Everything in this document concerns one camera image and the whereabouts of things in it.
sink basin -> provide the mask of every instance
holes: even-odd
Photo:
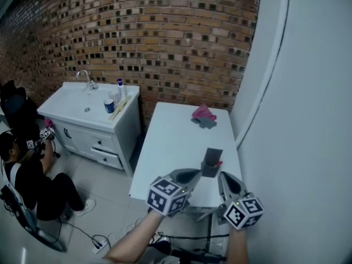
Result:
[[[99,84],[98,89],[89,90],[85,82],[64,82],[37,111],[47,118],[112,132],[125,111],[138,97],[139,86],[126,86],[126,94],[131,98],[114,120],[108,120],[111,114],[106,112],[103,103],[111,90],[116,91],[117,85]]]

brick wall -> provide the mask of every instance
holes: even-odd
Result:
[[[259,0],[15,0],[0,22],[0,82],[40,105],[87,69],[141,86],[145,123],[159,101],[231,109]]]

black hair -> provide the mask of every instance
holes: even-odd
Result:
[[[3,161],[10,158],[9,151],[13,148],[15,137],[10,133],[4,132],[0,134],[0,157]]]

forearm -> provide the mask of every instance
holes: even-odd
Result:
[[[147,249],[162,220],[163,216],[152,210],[130,233],[120,239],[104,258],[114,263],[136,263]]]
[[[44,158],[41,159],[42,164],[43,164],[43,172],[44,174],[46,174],[52,163],[53,163],[53,156],[54,156],[54,151],[53,151],[53,147],[51,145],[51,140],[46,139],[45,140],[45,154],[44,154]]]
[[[230,225],[226,257],[226,264],[248,264],[245,230],[237,231]]]

pink object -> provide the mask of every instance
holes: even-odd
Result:
[[[44,122],[45,122],[46,128],[50,128],[54,126],[53,122],[50,119],[44,119]]]
[[[211,111],[209,111],[207,105],[204,103],[201,104],[200,107],[192,113],[192,118],[203,118],[203,117],[209,118],[212,121],[216,120],[216,115],[212,114]]]

